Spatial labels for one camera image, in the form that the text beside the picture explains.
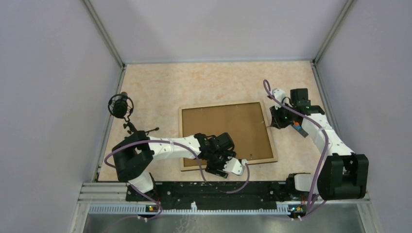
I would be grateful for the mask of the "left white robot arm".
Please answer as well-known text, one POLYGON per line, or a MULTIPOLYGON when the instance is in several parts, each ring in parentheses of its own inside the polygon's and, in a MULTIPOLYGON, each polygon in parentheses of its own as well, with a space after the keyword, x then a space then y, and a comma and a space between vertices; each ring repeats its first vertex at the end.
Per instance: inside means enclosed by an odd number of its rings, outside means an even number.
POLYGON ((143 200, 151 200, 156 193, 155 182, 146 170, 158 160, 186 158, 206 167, 201 174, 210 173, 226 178, 229 173, 242 175, 246 160, 236 158, 234 142, 228 133, 207 136, 196 133, 181 138, 156 138, 137 131, 117 144, 110 153, 114 163, 104 162, 116 169, 120 182, 128 182, 137 189, 143 200))

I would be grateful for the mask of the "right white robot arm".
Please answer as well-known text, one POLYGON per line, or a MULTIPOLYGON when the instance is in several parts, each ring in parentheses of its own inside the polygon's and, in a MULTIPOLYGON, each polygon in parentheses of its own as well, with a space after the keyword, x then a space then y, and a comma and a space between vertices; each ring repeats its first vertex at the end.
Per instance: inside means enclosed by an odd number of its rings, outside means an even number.
POLYGON ((308 90, 290 91, 290 97, 281 89, 268 91, 268 98, 275 101, 270 108, 271 126, 283 129, 288 126, 308 135, 321 158, 314 174, 290 175, 292 182, 285 186, 285 194, 298 200, 308 192, 324 200, 362 199, 366 194, 369 160, 364 154, 355 153, 337 135, 319 105, 312 105, 308 90))

